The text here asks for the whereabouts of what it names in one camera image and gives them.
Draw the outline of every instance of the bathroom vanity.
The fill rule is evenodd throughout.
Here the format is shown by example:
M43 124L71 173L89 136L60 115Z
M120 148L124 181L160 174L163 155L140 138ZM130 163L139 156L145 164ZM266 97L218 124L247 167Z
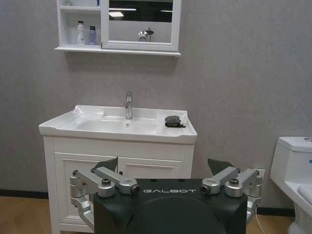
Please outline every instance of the bathroom vanity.
M185 128L167 128L179 116ZM92 232L70 202L73 170L118 157L117 172L133 178L190 178L197 133L186 111L77 105L39 126L44 138L52 233Z

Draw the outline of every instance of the black object on sink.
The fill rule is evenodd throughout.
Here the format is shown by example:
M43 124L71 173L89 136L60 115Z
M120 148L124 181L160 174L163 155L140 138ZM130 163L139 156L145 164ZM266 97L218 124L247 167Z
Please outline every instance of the black object on sink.
M183 124L181 124L181 120L179 116L168 116L165 118L165 126L168 128L185 128Z

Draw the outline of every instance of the cable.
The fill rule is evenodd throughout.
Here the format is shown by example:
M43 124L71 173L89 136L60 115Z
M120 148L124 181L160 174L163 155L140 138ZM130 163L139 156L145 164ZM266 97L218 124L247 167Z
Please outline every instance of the cable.
M258 219L258 215L257 215L257 206L255 207L255 218L257 220L257 223L259 225L259 228L261 229L262 233L265 234L264 230L263 230L263 227L261 226L260 222L259 222L259 219Z

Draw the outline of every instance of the electrical outlet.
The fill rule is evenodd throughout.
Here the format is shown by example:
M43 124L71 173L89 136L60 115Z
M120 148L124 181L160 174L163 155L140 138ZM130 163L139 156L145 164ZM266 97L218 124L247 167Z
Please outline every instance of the electrical outlet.
M254 168L254 170L259 171L259 175L262 176L262 178L264 178L265 169Z

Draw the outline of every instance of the flush button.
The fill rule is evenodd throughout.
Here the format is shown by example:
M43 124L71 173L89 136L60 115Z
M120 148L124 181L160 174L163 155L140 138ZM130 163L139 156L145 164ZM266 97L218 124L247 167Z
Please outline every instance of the flush button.
M312 138L311 137L306 137L306 138L304 138L304 140L312 142Z

